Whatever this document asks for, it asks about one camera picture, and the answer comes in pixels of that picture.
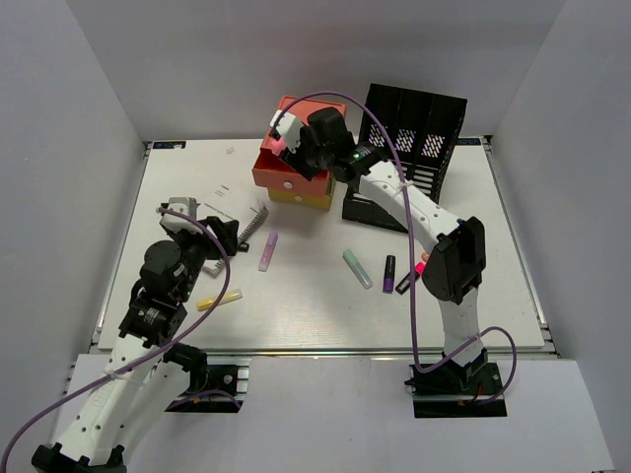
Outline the white spiral notebook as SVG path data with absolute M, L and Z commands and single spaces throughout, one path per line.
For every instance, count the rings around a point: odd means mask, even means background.
M 269 215 L 263 200 L 238 186 L 223 182 L 213 186 L 210 194 L 202 200 L 201 208 L 209 217 L 218 217 L 223 222 L 237 221 L 239 246 L 248 243 Z

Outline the orange top drawer box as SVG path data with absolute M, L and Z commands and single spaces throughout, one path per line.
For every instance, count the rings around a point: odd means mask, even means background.
M 333 107 L 346 116 L 347 106 L 340 102 L 326 101 L 323 99 L 308 99 L 294 105 L 285 114 L 295 115 L 304 125 L 307 125 L 307 118 L 313 112 L 327 107 Z M 268 189 L 291 191 L 301 195 L 321 197 L 327 193 L 331 173 L 323 170 L 315 174 L 311 179 L 302 177 L 296 170 L 292 169 L 284 158 L 289 160 L 301 159 L 304 161 L 304 147 L 300 146 L 295 153 L 288 149 L 283 154 L 274 154 L 273 139 L 265 136 L 259 148 L 259 155 L 252 168 L 252 176 L 257 186 Z

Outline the black purple highlighter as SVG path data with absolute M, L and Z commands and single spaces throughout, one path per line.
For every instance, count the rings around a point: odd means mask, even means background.
M 385 294 L 391 294 L 394 290 L 395 264 L 396 257 L 389 254 L 386 257 L 385 271 L 383 277 L 383 292 Z

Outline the black pink highlighter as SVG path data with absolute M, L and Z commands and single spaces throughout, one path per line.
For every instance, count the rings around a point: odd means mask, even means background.
M 415 265 L 414 270 L 405 275 L 395 286 L 394 290 L 398 294 L 404 295 L 410 289 L 410 287 L 413 286 L 420 279 L 424 269 L 425 263 L 423 261 L 418 262 Z

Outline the pink metallic pen toy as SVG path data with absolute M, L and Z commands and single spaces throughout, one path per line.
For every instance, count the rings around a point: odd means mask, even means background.
M 269 147 L 270 147 L 271 152 L 275 156 L 280 156 L 287 148 L 287 145 L 283 139 L 279 139 L 279 140 L 272 139 L 269 143 Z

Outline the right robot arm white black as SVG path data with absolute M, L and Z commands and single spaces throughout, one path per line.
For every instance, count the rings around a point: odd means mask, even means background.
M 396 219 L 428 252 L 421 274 L 439 302 L 444 328 L 445 379 L 465 393 L 481 379 L 487 351 L 479 338 L 478 289 L 486 267 L 485 230 L 475 217 L 463 220 L 441 208 L 409 181 L 393 159 L 370 142 L 356 142 L 342 114 L 326 107 L 301 120 L 277 111 L 271 122 L 274 154 L 305 178 L 322 170 L 373 201 Z

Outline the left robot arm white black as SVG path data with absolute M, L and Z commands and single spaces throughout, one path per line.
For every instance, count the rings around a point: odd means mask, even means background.
M 91 388 L 53 445 L 37 448 L 32 465 L 38 472 L 125 471 L 175 398 L 207 384 L 205 354 L 173 339 L 204 263 L 236 254 L 239 224 L 217 217 L 196 221 L 166 210 L 160 225 L 168 237 L 145 251 L 105 366 L 106 381 Z

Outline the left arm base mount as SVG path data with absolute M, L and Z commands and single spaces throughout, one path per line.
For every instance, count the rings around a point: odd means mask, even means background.
M 205 352 L 181 343 L 166 351 L 163 360 L 179 365 L 188 381 L 186 390 L 169 405 L 167 412 L 240 412 L 247 391 L 249 366 L 245 362 L 210 361 Z

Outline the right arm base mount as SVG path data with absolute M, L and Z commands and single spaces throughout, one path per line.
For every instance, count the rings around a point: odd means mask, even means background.
M 454 361 L 421 373 L 409 366 L 404 382 L 412 396 L 415 419 L 507 417 L 498 365 L 488 361 L 487 350 L 464 369 Z

